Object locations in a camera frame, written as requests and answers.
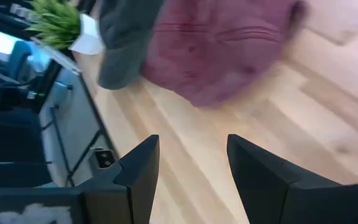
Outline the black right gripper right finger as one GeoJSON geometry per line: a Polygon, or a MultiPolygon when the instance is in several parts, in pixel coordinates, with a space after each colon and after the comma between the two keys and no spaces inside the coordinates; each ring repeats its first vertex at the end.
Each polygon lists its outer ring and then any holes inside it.
{"type": "Polygon", "coordinates": [[[231,173],[250,224],[358,224],[358,184],[342,185],[236,135],[231,173]]]}

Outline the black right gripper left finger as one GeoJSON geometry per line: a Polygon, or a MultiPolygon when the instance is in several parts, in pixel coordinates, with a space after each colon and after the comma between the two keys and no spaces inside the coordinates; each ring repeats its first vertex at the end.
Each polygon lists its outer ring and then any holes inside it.
{"type": "Polygon", "coordinates": [[[159,136],[153,134],[82,183],[84,224],[149,224],[159,162],[159,136]]]}

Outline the maroon baseball cap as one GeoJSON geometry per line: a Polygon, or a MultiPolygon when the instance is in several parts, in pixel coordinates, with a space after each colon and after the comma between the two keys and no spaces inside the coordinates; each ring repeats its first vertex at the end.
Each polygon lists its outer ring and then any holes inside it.
{"type": "Polygon", "coordinates": [[[307,15],[307,0],[167,0],[142,74],[196,107],[219,105],[280,58],[307,15]]]}

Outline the dark grey baseball cap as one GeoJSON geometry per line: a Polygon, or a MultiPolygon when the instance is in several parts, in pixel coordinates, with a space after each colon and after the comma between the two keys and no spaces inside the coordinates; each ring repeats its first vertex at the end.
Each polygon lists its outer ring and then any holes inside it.
{"type": "Polygon", "coordinates": [[[140,77],[154,23],[164,0],[102,0],[99,31],[105,46],[98,84],[124,88],[140,77]]]}

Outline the white plant pot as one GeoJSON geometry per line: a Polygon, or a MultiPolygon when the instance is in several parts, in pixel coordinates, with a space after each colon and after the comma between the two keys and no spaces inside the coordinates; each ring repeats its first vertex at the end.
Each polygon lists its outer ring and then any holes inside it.
{"type": "Polygon", "coordinates": [[[80,34],[69,49],[85,55],[97,55],[104,45],[99,33],[98,22],[87,14],[80,14],[80,34]]]}

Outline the blue office chair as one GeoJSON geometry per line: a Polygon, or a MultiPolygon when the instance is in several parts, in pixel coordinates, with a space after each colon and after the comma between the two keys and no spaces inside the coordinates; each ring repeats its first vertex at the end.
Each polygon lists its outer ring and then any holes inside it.
{"type": "Polygon", "coordinates": [[[23,40],[15,42],[7,64],[8,77],[17,80],[27,57],[32,55],[31,45],[23,40]]]}

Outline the green artificial plant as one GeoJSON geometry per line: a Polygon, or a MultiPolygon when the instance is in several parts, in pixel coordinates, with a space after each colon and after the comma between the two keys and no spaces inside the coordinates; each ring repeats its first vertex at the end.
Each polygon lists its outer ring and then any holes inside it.
{"type": "Polygon", "coordinates": [[[25,30],[43,44],[57,50],[68,49],[81,31],[80,11],[68,0],[32,0],[33,7],[25,30]]]}

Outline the black table frame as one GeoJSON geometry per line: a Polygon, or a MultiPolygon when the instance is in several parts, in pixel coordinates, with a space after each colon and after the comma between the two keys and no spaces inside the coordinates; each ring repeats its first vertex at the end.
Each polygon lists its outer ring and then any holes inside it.
{"type": "Polygon", "coordinates": [[[47,167],[54,184],[74,187],[92,178],[88,159],[97,147],[117,153],[96,108],[81,70],[72,56],[33,37],[32,43],[48,55],[45,97],[39,110],[47,167]]]}

